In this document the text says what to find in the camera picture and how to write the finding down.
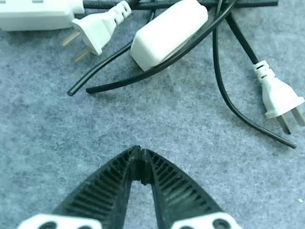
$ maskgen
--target extension cord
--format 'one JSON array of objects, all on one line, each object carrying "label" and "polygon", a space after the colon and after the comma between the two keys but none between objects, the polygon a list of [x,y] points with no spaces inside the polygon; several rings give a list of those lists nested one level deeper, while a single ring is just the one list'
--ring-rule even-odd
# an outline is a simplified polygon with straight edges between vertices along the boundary
[{"label": "extension cord", "polygon": [[4,31],[69,28],[74,14],[85,13],[82,0],[0,0]]}]

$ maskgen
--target plug prong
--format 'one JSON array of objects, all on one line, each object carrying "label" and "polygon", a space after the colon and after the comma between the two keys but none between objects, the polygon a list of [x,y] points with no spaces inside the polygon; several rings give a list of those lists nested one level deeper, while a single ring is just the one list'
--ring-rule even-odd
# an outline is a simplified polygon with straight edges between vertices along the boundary
[{"label": "plug prong", "polygon": [[69,37],[67,37],[65,40],[61,42],[61,45],[63,47],[67,46],[70,44],[75,38],[77,38],[81,34],[81,31],[76,31],[73,34],[71,34]]},{"label": "plug prong", "polygon": [[88,55],[91,52],[91,47],[86,48],[85,50],[81,51],[79,54],[75,55],[72,60],[74,62],[79,61],[80,59],[84,58],[86,55]]},{"label": "plug prong", "polygon": [[300,110],[299,107],[296,107],[295,109],[292,109],[291,110],[292,114],[294,115],[297,123],[300,125],[300,126],[305,126],[305,118]]},{"label": "plug prong", "polygon": [[286,134],[290,135],[292,131],[291,131],[291,128],[290,128],[290,126],[289,126],[289,123],[288,123],[286,117],[285,117],[284,115],[278,116],[278,117],[277,117],[277,121],[278,121],[279,124],[281,125],[283,131],[284,131]]}]

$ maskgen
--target black cable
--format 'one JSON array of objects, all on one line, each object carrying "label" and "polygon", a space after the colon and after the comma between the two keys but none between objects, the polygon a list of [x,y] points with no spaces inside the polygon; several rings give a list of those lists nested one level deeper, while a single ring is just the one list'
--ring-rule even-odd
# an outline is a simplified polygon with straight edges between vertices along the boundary
[{"label": "black cable", "polygon": [[244,50],[246,51],[247,55],[251,59],[253,64],[257,64],[260,62],[260,58],[255,53],[254,49],[252,48],[251,44],[248,42],[248,40],[243,35],[241,29],[237,25],[237,22],[233,16],[232,13],[229,13],[229,15],[226,17],[226,20],[233,31],[235,37],[238,39]]},{"label": "black cable", "polygon": [[102,86],[97,87],[91,87],[87,88],[86,91],[90,94],[97,93],[97,92],[104,92],[112,89],[116,89],[119,87],[127,86],[129,84],[138,82],[140,80],[144,80],[150,76],[153,76],[154,74],[162,71],[163,69],[167,68],[168,66],[175,63],[177,60],[182,58],[184,55],[186,55],[190,50],[192,50],[198,43],[200,43],[208,34],[210,34],[218,25],[221,23],[225,17],[230,13],[230,11],[233,9],[235,3],[237,0],[232,0],[231,3],[226,7],[226,9],[223,11],[220,17],[218,17],[216,20],[214,20],[205,30],[199,30],[189,42],[187,42],[175,55],[173,55],[168,60],[164,61],[163,63],[138,74],[137,76],[130,77],[121,81],[117,81],[110,84],[105,84]]},{"label": "black cable", "polygon": [[[220,13],[220,8],[221,7],[219,7],[219,8],[217,7],[217,10],[215,12],[216,18],[218,17],[218,15]],[[294,144],[294,143],[272,133],[271,131],[261,127],[260,125],[254,123],[249,118],[247,118],[245,115],[243,115],[231,102],[231,100],[225,90],[222,75],[221,75],[221,70],[220,70],[219,52],[218,52],[218,27],[216,27],[215,30],[213,31],[213,60],[214,60],[214,69],[215,69],[216,80],[217,80],[217,84],[218,84],[220,93],[221,93],[225,103],[233,111],[233,113],[236,114],[237,117],[239,117],[242,121],[244,121],[250,127],[258,130],[259,132],[265,134],[266,136],[268,136],[286,146],[289,146],[289,147],[295,149],[297,147],[296,144]]]},{"label": "black cable", "polygon": [[[133,5],[133,10],[152,10],[168,8],[179,0],[162,0],[160,2],[140,2],[138,5]],[[200,4],[207,8],[215,7],[217,0],[198,0]],[[89,9],[110,9],[118,4],[118,1],[103,1],[103,0],[84,0],[85,8]],[[264,6],[277,6],[278,0],[238,0],[235,7],[264,7]]]},{"label": "black cable", "polygon": [[[150,22],[155,17],[155,10],[152,10],[151,16],[147,22]],[[98,63],[92,69],[90,69],[69,91],[68,95],[74,95],[91,77],[93,77],[100,69],[105,67],[107,64],[115,60],[117,57],[121,56],[123,53],[128,51],[132,45],[132,41],[127,45],[119,49],[117,52],[109,56],[106,60]]]}]

